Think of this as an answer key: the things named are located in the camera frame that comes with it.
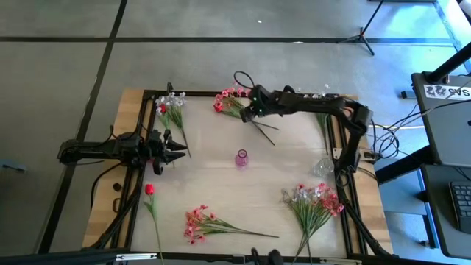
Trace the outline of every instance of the desk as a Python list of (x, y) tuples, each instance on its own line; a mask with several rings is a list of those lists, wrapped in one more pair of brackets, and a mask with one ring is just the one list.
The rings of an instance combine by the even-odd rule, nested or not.
[[(471, 79), (471, 77), (450, 76), (450, 83), (443, 86), (432, 86), (425, 81), (423, 74), (412, 74), (411, 77), (419, 108), (422, 112), (437, 105), (457, 102), (457, 100), (443, 99), (443, 97), (448, 95), (450, 89), (458, 89)], [(436, 95), (436, 89), (443, 89), (446, 94), (445, 96), (433, 97), (428, 94), (428, 87), (433, 89), (431, 91), (433, 95)], [(464, 95), (467, 93), (469, 96), (471, 89), (465, 87), (462, 91)], [(471, 120), (470, 111), (471, 103), (464, 103), (435, 109), (423, 116), (425, 131), (430, 144), (410, 156), (378, 170), (376, 172), (378, 182), (382, 184), (393, 180), (407, 172), (418, 169), (423, 163), (471, 167), (471, 156), (469, 155), (469, 150), (471, 150), (471, 126), (468, 125), (468, 121)]]
[[(467, 179), (450, 166), (423, 165), (420, 169), (443, 254), (454, 258), (471, 259), (471, 235), (457, 229), (448, 186), (451, 181), (467, 181)], [(471, 176), (471, 169), (463, 171)]]
[[(121, 103), (118, 109), (118, 115), (116, 116), (116, 121), (115, 121), (116, 133), (122, 133), (122, 132), (124, 133), (126, 131), (133, 131), (135, 129), (135, 124), (136, 124), (137, 115), (140, 109), (142, 96), (143, 96), (143, 91), (126, 90), (123, 93), (123, 96), (121, 98)], [(149, 112), (146, 111), (144, 124), (147, 124), (148, 120), (149, 120)], [(335, 134), (337, 135), (340, 133), (338, 127), (336, 127), (334, 131), (335, 131)], [(337, 144), (336, 147), (341, 147), (340, 137), (336, 137), (336, 144)], [(365, 138), (361, 142), (361, 147), (363, 148), (368, 147), (368, 144)], [(372, 166), (368, 163), (361, 162), (360, 166), (373, 172)], [(164, 169), (164, 174), (166, 173), (165, 170), (169, 170), (168, 172), (171, 172), (170, 167), (171, 166), (168, 166), (166, 169)], [(125, 175), (124, 169), (116, 169), (112, 171), (111, 173), (105, 175), (100, 180), (97, 186), (95, 203), (93, 205), (93, 209), (91, 212), (91, 217), (88, 223), (87, 232), (85, 234), (84, 241), (83, 241), (84, 247), (90, 246), (92, 243), (94, 243), (95, 240), (97, 240), (98, 237), (101, 235), (101, 233), (105, 231), (106, 227), (111, 223), (111, 221), (115, 217), (116, 214), (112, 210), (113, 200), (116, 199), (117, 197), (120, 197), (121, 193), (114, 191), (112, 188), (112, 185), (114, 183), (122, 184), (124, 182), (124, 175)], [(392, 246), (389, 239), (389, 233), (386, 226), (386, 220), (383, 213), (383, 207), (381, 205), (377, 183), (375, 182), (375, 180), (373, 180), (371, 177), (369, 177), (367, 174), (364, 174), (363, 172), (354, 174), (354, 178), (356, 182), (360, 211), (361, 211), (361, 215), (363, 217), (363, 221), (365, 225), (369, 228), (372, 235), (381, 243), (383, 248), (389, 252), (392, 252)], [(125, 236), (127, 234), (126, 224), (128, 223), (128, 221), (129, 219), (125, 220), (124, 225), (121, 226), (120, 237), (118, 240), (117, 247), (126, 246), (126, 241), (130, 240), (130, 238), (126, 239), (126, 236)], [(354, 229), (354, 225), (351, 222), (351, 220), (350, 220), (350, 234), (352, 237), (352, 242), (355, 243), (353, 245), (354, 252), (358, 253), (359, 246), (358, 246), (358, 243), (356, 243), (358, 242), (356, 240), (358, 236), (356, 235), (356, 230)]]

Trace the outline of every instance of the wooden table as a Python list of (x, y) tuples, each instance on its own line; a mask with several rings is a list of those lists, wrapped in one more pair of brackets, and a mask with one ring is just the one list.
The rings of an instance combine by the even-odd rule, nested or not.
[[(121, 98), (121, 102), (118, 108), (118, 114), (115, 120), (115, 134), (131, 132), (135, 129), (138, 112), (141, 106), (143, 91), (136, 90), (125, 90)], [(144, 124), (147, 124), (149, 120), (149, 110), (145, 113)], [(334, 124), (334, 133), (336, 134), (336, 147), (341, 148), (341, 142), (339, 137), (339, 128)], [(366, 138), (361, 142), (361, 148), (369, 148)], [(106, 167), (113, 165), (115, 162), (109, 162)], [(364, 169), (367, 169), (371, 172), (374, 172), (374, 169), (371, 164), (361, 162), (360, 166)], [(113, 218), (116, 216), (115, 212), (112, 210), (113, 200), (121, 196), (121, 192), (114, 191), (112, 185), (114, 183), (124, 183), (125, 168), (114, 169), (110, 173), (106, 174), (100, 181), (96, 189), (95, 203), (91, 211), (90, 219), (88, 222), (87, 232), (84, 237), (83, 247), (88, 247), (94, 243), (100, 235), (105, 231), (107, 226), (112, 222)], [(365, 225), (369, 228), (372, 235), (380, 242), (382, 247), (388, 251), (392, 252), (392, 246), (389, 238), (389, 233), (386, 226), (386, 219), (383, 212), (383, 206), (381, 204), (381, 199), (378, 190), (378, 184), (374, 179), (363, 172), (357, 172), (354, 174), (358, 201), (361, 210), (361, 216)], [(124, 221), (124, 225), (121, 226), (121, 235), (118, 242), (118, 247), (124, 246), (124, 238), (127, 232), (127, 223), (129, 221), (129, 214), (127, 219)], [(350, 220), (350, 234), (352, 236), (353, 249), (354, 252), (359, 252), (358, 240), (355, 225)]]

